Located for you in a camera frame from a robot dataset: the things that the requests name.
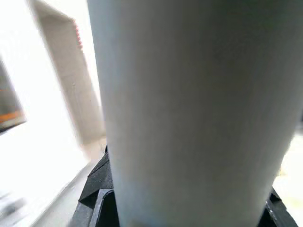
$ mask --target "white pipe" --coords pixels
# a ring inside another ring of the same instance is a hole
[[[122,227],[255,227],[303,106],[303,2],[89,0]]]

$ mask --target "floor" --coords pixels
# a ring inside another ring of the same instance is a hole
[[[89,164],[62,192],[33,227],[66,227],[78,204],[78,199],[94,165]]]
[[[75,179],[63,190],[49,209],[40,217],[33,227],[66,227],[72,218],[78,199],[82,193],[88,174],[103,157],[106,138],[84,146],[91,162],[82,169]]]
[[[273,187],[299,227],[303,227],[303,126],[297,129]]]

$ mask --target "white wall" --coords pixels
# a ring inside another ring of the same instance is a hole
[[[78,26],[80,38],[83,44],[83,52],[87,62],[92,85],[96,93],[98,103],[101,105],[100,88],[95,59],[95,50],[91,34],[89,11],[87,0],[40,0],[54,9],[73,18]]]
[[[40,19],[40,24],[79,139],[83,144],[97,141],[105,130],[74,23],[47,16]]]
[[[0,54],[27,123],[0,135],[0,185],[25,197],[28,226],[86,165],[26,0],[0,1]]]

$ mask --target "white cylinder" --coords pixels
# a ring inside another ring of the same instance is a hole
[[[303,106],[303,2],[89,14],[121,227],[255,227]]]

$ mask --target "white pole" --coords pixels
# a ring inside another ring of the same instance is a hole
[[[89,0],[122,227],[255,227],[303,106],[303,2]]]

